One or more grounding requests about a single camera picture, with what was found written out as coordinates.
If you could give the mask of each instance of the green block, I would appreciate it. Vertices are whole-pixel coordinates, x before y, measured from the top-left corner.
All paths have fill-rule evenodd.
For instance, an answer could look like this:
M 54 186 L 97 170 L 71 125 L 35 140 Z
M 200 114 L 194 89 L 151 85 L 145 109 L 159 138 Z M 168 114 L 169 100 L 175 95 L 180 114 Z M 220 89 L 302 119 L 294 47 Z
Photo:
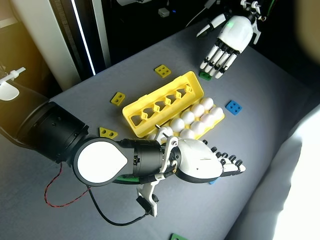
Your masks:
M 188 240 L 188 239 L 173 233 L 170 240 Z
M 202 79 L 204 79 L 204 80 L 207 80 L 207 81 L 210 81 L 211 78 L 212 78 L 212 76 L 210 76 L 209 73 L 206 73 L 206 72 L 204 72 L 204 71 L 200 71 L 200 72 L 199 72 L 199 77 L 202 78 Z

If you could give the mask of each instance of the red wire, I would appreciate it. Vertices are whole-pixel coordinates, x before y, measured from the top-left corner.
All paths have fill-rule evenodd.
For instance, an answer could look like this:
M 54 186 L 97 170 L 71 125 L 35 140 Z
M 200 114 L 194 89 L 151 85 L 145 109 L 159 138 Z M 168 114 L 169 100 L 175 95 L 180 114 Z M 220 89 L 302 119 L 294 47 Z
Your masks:
M 46 204 L 48 204 L 50 207 L 53 207 L 53 208 L 63 208 L 63 207 L 66 207 L 72 203 L 74 203 L 75 201 L 77 201 L 79 198 L 81 198 L 82 196 L 86 195 L 86 193 L 89 191 L 89 189 L 91 188 L 88 188 L 84 193 L 82 193 L 80 196 L 78 196 L 76 199 L 68 202 L 68 203 L 65 203 L 65 204 L 62 204 L 62 205 L 53 205 L 51 204 L 49 201 L 48 201 L 48 198 L 47 198 L 47 191 L 48 191 L 48 188 L 50 187 L 50 185 L 60 176 L 60 174 L 62 173 L 62 162 L 60 162 L 60 171 L 58 173 L 57 176 L 55 176 L 50 182 L 49 184 L 46 186 L 46 188 L 44 189 L 44 201 Z

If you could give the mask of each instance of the white egg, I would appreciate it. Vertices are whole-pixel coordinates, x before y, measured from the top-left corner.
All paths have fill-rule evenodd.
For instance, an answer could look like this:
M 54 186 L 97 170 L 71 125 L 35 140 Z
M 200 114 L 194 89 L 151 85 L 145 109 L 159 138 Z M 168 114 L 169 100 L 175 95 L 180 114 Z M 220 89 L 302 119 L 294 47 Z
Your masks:
M 193 130 L 196 134 L 203 134 L 205 131 L 205 124 L 202 121 L 195 121 L 190 126 L 191 130 Z
M 195 132 L 191 129 L 183 129 L 179 135 L 182 139 L 195 139 L 195 136 Z
M 200 121 L 204 123 L 206 127 L 211 127 L 214 124 L 215 118 L 209 113 L 202 115 Z
M 167 135 L 168 135 L 168 137 L 170 137 L 170 136 L 172 136 L 172 135 L 174 134 L 174 131 L 172 130 L 172 128 L 171 128 L 171 127 L 166 126 L 165 128 L 167 129 L 167 131 L 166 131 L 166 133 L 165 133 L 165 134 L 167 134 Z
M 201 117 L 205 113 L 205 107 L 198 103 L 191 107 L 191 112 L 194 113 L 194 116 Z
M 210 110 L 210 114 L 213 116 L 214 120 L 218 120 L 222 118 L 224 111 L 221 107 L 214 107 Z
M 151 134 L 149 134 L 149 135 L 146 137 L 146 139 L 154 140 L 155 137 L 156 137 L 156 135 L 155 135 L 154 133 L 151 133 Z
M 214 106 L 214 100 L 211 97 L 204 97 L 200 103 L 204 106 L 204 110 L 210 110 Z
M 195 121 L 195 114 L 192 111 L 184 111 L 181 115 L 181 119 L 185 124 L 192 124 Z
M 185 122 L 181 118 L 175 118 L 171 121 L 170 127 L 174 132 L 179 133 L 185 128 Z

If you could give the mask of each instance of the white cable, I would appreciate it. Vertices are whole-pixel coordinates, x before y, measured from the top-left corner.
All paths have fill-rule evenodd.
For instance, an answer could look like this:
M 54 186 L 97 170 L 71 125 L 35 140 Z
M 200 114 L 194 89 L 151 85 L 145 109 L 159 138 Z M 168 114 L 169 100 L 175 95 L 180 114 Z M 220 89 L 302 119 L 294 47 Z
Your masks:
M 83 44 L 84 44 L 84 48 L 85 48 L 86 54 L 87 54 L 88 59 L 89 59 L 89 63 L 90 63 L 90 66 L 91 66 L 92 73 L 93 73 L 93 75 L 96 75 L 96 71 L 95 71 L 94 65 L 93 65 L 92 60 L 91 60 L 91 56 L 90 56 L 89 48 L 88 48 L 87 41 L 86 41 L 86 38 L 85 38 L 85 34 L 84 34 L 84 31 L 83 31 L 82 26 L 81 26 L 81 22 L 80 22 L 80 18 L 79 18 L 79 14 L 78 14 L 78 10 L 77 10 L 77 6 L 76 6 L 76 3 L 75 3 L 75 0 L 71 0 L 71 4 L 72 4 L 73 11 L 74 11 L 74 14 L 75 14 L 76 22 L 78 23 L 80 34 L 81 34 L 82 41 L 83 41 Z
M 206 10 L 206 7 L 205 7 L 204 9 L 202 9 L 197 15 L 195 15 L 195 16 L 190 20 L 190 22 L 188 22 L 188 24 L 187 24 L 185 27 L 188 27 L 189 24 L 190 24 L 196 17 L 198 17 L 204 10 Z

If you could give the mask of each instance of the yellow egg carton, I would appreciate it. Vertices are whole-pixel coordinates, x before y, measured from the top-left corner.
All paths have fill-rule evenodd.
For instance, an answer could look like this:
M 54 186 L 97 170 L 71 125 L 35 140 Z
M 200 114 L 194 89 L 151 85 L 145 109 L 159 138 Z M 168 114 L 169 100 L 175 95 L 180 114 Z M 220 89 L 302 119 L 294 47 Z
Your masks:
M 200 99 L 199 99 L 198 101 L 196 101 L 194 104 L 199 104 L 199 103 L 200 103 Z M 192 107 L 192 106 L 189 106 L 185 111 L 191 111 L 191 107 Z M 172 119 L 181 118 L 181 115 L 182 115 L 182 112 L 179 112 L 179 113 L 178 113 L 176 116 L 174 116 Z M 203 133 L 201 133 L 201 134 L 196 134 L 196 135 L 195 135 L 195 139 L 201 138 L 203 135 L 205 135 L 207 132 L 209 132 L 211 129 L 213 129 L 213 128 L 214 128 L 219 122 L 221 122 L 224 118 L 225 118 L 225 114 L 223 114 L 220 119 L 215 120 L 214 123 L 213 123 L 211 126 L 206 127 L 206 128 L 204 129 L 204 132 L 203 132 Z M 169 121 L 167 121 L 165 124 L 161 125 L 161 127 L 170 127 L 170 123 L 171 123 L 172 119 L 170 119 Z M 196 117 L 196 118 L 194 119 L 194 122 L 195 122 L 195 121 L 200 121 L 200 117 Z M 186 125 L 184 126 L 184 129 L 189 129 L 190 126 L 191 126 L 191 124 L 186 124 Z M 158 131 L 158 130 L 156 129 L 155 131 L 152 132 L 152 134 L 157 134 L 157 131 Z M 173 135 L 176 136 L 176 137 L 179 137 L 179 134 L 180 134 L 179 132 L 173 132 Z
M 124 107 L 122 114 L 135 135 L 143 138 L 156 130 L 156 124 L 161 126 L 167 123 L 203 96 L 204 91 L 197 76 L 189 71 Z

